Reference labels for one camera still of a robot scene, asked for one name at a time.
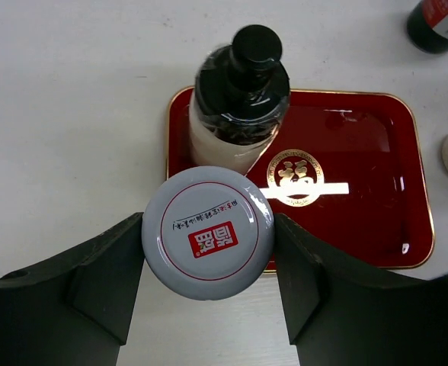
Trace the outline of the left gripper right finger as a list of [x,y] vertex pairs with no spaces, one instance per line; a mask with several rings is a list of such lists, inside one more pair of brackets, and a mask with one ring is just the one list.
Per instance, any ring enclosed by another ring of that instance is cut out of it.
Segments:
[[274,217],[286,328],[302,365],[448,365],[448,274],[368,265]]

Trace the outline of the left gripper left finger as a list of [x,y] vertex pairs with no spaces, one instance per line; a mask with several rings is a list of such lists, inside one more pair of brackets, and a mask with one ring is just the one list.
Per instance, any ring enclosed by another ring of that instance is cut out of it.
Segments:
[[142,214],[0,278],[0,365],[115,365],[144,253]]

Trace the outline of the grey lid sauce jar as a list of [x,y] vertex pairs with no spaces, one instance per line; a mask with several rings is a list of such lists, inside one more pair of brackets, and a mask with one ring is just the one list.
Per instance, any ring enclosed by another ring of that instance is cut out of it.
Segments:
[[160,186],[142,215],[141,237],[164,286],[192,300],[222,300],[247,289],[267,267],[274,214],[244,175],[199,166]]

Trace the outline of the black cap white bottle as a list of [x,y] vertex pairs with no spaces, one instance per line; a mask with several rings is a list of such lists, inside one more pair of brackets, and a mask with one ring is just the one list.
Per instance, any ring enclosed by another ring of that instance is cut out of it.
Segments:
[[213,50],[197,71],[189,104],[190,156],[246,174],[276,137],[290,106],[283,47],[250,24]]

